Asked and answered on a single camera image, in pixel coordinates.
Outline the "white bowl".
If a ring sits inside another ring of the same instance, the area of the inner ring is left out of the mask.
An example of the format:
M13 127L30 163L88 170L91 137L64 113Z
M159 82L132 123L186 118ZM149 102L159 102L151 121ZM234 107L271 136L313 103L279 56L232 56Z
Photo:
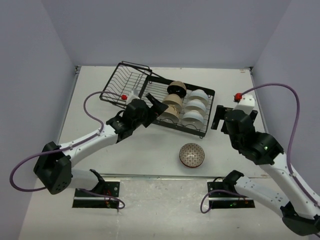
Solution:
M186 103L185 107L184 107L184 111L188 112L188 111L191 111L191 110L195 110L195 111L198 111L198 112L200 112L200 111L205 112L206 111L206 106L199 99L189 100Z
M188 100L189 101L191 101L191 100L200 100L205 105L207 105L209 103L209 97L202 89L193 90L188 95Z
M183 126L193 126L196 129L200 129L204 126L204 117L197 110L191 110L183 115L181 124Z

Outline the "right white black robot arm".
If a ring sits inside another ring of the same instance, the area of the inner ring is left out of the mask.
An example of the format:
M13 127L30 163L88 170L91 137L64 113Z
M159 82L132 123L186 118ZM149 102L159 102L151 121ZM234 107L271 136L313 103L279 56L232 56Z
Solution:
M287 161L283 147L270 134L255 130L258 112L246 114L237 108L218 105L211 129L224 121L221 132L229 136L231 146L264 170L280 192L253 182L233 170L222 180L227 196L247 197L276 213L284 225L299 236L320 235L320 197Z

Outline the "middle white bowl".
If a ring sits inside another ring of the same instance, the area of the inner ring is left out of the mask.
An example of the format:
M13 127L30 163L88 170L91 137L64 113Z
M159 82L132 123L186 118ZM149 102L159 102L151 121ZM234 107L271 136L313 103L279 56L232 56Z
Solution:
M206 106L199 99L189 100L186 103L185 107L184 107L184 111L188 112L188 111L191 111L191 110L195 110L195 111L198 111L198 112L200 112L200 111L205 112L206 111Z

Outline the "plain tan bowl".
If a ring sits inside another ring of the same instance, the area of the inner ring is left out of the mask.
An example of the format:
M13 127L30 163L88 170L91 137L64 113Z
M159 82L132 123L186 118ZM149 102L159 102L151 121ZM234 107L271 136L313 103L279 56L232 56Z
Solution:
M163 104L173 105L178 111L183 108L183 100L177 94L168 94L162 101Z

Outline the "black glazed tan bowl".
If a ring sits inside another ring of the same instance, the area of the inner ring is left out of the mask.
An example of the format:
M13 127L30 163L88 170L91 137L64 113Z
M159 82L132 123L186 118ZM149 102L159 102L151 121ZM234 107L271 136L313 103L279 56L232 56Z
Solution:
M167 87L168 94L176 94L180 98L184 98L187 95L186 85L181 81L173 81Z

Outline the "near white bowl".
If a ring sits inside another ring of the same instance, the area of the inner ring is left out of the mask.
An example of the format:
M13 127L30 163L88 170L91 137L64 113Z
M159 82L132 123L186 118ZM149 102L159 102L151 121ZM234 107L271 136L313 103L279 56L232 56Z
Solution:
M193 126L196 129L200 129L204 126L204 117L197 110L191 110L183 115L181 124L183 126Z

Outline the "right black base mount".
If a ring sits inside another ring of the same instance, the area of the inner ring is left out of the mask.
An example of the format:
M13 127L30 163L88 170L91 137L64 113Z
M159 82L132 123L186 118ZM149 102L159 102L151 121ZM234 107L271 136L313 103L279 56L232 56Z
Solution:
M207 181L208 192L213 190L225 190L222 178ZM253 209L255 202L251 198L239 197L227 192L213 192L208 196L211 209Z

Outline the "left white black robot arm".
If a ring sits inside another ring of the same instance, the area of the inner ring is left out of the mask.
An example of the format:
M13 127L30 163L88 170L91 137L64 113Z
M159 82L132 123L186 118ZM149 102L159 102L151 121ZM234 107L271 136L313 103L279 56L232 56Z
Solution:
M135 98L92 133L61 145L46 144L33 169L46 189L52 195L67 188L86 190L94 197L101 195L105 184L102 176L93 169L78 170L74 166L100 149L130 137L139 126L147 128L168 108L149 93L146 98L152 106Z

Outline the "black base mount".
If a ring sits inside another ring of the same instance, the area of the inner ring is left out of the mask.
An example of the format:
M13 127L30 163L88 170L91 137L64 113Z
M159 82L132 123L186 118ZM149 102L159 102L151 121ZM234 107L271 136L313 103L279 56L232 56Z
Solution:
M225 190L222 178L207 181L208 192L213 190ZM213 192L208 196L211 209L253 209L255 202L251 198L239 197L227 192Z
M98 190L97 193L118 198L119 192L120 181L107 181L102 190ZM72 203L72 208L78 209L117 209L119 206L123 204L115 199L96 197L78 189L75 190Z

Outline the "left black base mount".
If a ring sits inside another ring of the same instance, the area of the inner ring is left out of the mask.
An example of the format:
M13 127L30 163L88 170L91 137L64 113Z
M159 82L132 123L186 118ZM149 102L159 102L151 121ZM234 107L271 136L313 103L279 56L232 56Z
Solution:
M120 181L107 181L102 190L98 190L97 193L118 198L119 192ZM115 199L96 197L78 189L75 190L72 203L72 208L78 209L117 209L119 206L123 204Z

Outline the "tan bowl with leaf motif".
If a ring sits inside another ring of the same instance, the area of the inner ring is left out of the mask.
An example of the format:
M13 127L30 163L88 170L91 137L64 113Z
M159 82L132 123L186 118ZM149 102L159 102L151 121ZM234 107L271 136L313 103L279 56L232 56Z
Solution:
M180 120L180 112L174 105L168 105L168 108L158 118L166 123L177 124Z

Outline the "far white bowl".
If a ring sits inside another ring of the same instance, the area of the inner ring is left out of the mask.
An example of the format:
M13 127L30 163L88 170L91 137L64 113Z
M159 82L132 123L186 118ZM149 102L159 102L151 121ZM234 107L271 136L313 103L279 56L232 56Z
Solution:
M202 89L193 90L188 95L188 100L189 101L191 101L191 100L200 100L205 105L207 105L209 103L209 97Z

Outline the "red patterned bowl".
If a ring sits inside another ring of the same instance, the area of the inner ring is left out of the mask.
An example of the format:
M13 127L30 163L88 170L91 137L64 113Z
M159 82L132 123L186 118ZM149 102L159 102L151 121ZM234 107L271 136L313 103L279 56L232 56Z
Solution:
M187 143L179 150L178 157L184 166L188 168L197 168L205 160L205 151L196 143Z

